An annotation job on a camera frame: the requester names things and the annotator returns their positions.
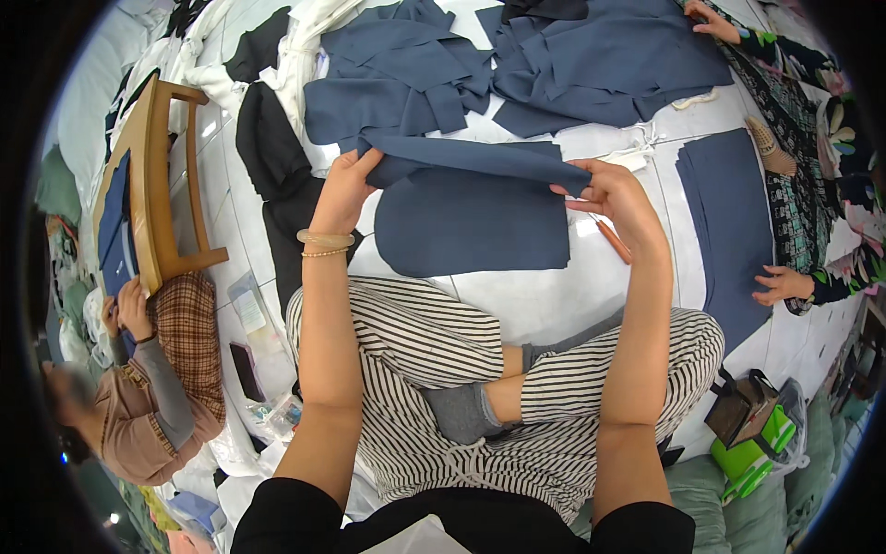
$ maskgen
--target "striped pants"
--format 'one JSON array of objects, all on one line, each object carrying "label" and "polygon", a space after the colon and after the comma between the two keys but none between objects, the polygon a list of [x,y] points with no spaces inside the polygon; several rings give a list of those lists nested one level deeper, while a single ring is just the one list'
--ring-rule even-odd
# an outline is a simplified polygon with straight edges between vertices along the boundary
[{"label": "striped pants", "polygon": [[[351,277],[351,311],[363,371],[363,430],[357,449],[391,502],[443,487],[486,487],[532,496],[566,523],[594,494],[600,397],[620,328],[527,373],[523,425],[497,441],[462,446],[439,433],[418,387],[446,388],[501,378],[499,322],[421,280]],[[286,327],[298,359],[301,290]],[[697,310],[671,313],[661,441],[711,386],[723,333]]]}]

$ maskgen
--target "gray sock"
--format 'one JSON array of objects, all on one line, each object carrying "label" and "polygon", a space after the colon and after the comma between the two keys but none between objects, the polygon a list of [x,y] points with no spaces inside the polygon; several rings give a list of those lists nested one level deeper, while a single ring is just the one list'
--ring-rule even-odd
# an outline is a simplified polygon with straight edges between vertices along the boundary
[{"label": "gray sock", "polygon": [[572,350],[575,347],[579,347],[594,337],[599,337],[605,332],[612,331],[619,325],[621,325],[621,321],[625,318],[625,307],[622,306],[614,314],[602,320],[599,324],[594,324],[585,329],[584,331],[572,335],[568,339],[561,340],[556,344],[547,345],[545,347],[534,347],[531,344],[523,345],[523,373],[529,372],[529,370],[538,362],[539,358],[542,354],[554,353],[554,354],[562,354],[567,350]]},{"label": "gray sock", "polygon": [[480,437],[503,429],[489,404],[483,383],[456,388],[422,388],[419,392],[431,406],[440,434],[451,441],[473,444]]}]

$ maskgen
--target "wooden stool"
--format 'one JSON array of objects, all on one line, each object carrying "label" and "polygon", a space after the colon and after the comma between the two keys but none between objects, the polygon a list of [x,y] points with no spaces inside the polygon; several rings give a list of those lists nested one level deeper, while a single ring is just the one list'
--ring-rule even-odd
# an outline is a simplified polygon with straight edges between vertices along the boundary
[{"label": "wooden stool", "polygon": [[[185,131],[188,191],[198,252],[184,257],[178,255],[169,201],[167,161],[169,102],[172,99],[188,103],[188,128]],[[120,165],[123,154],[130,151],[129,203],[132,238],[142,287],[149,295],[157,292],[165,280],[228,260],[227,248],[209,248],[206,226],[203,223],[203,207],[200,204],[195,127],[197,104],[204,105],[207,102],[209,98],[201,90],[161,81],[154,75],[132,108],[105,166],[93,212],[95,237],[98,237],[98,223],[105,211],[105,195],[111,184],[111,175]]]}]

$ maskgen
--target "gray sleeve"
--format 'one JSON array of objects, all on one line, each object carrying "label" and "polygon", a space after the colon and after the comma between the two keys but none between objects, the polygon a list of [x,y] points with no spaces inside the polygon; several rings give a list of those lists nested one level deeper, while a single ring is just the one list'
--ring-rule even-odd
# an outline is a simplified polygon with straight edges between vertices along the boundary
[{"label": "gray sleeve", "polygon": [[138,345],[133,358],[144,368],[154,389],[159,407],[157,423],[173,448],[178,450],[194,433],[194,415],[190,412],[182,381],[169,365],[156,337]]},{"label": "gray sleeve", "polygon": [[129,352],[126,351],[126,343],[123,342],[122,334],[111,338],[111,356],[113,364],[117,367],[123,367],[129,363]]}]

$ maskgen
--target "gold bracelet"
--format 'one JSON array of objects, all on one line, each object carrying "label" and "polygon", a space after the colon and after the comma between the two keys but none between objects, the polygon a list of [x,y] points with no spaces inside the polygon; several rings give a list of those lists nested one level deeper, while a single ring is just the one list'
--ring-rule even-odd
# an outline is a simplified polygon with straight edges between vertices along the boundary
[{"label": "gold bracelet", "polygon": [[333,254],[341,254],[343,252],[347,252],[347,246],[344,248],[339,248],[338,250],[332,250],[331,252],[317,252],[315,254],[305,254],[301,253],[301,257],[303,258],[319,258],[320,256],[332,256]]},{"label": "gold bracelet", "polygon": [[306,245],[327,246],[329,248],[342,248],[354,243],[354,235],[321,235],[302,229],[296,233],[295,238]]}]

